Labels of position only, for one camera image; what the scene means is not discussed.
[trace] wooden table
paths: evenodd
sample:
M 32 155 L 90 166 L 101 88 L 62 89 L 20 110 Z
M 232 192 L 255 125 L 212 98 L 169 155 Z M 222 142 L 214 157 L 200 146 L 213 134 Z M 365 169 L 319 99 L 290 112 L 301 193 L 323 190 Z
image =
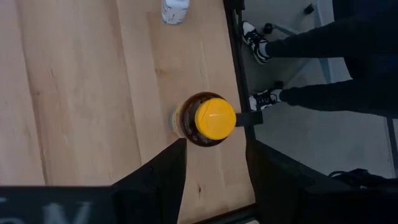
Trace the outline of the wooden table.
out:
M 0 183 L 110 185 L 176 140 L 201 91 L 240 112 L 222 0 L 163 24 L 160 0 L 0 0 Z M 243 128 L 188 145 L 180 222 L 253 203 Z

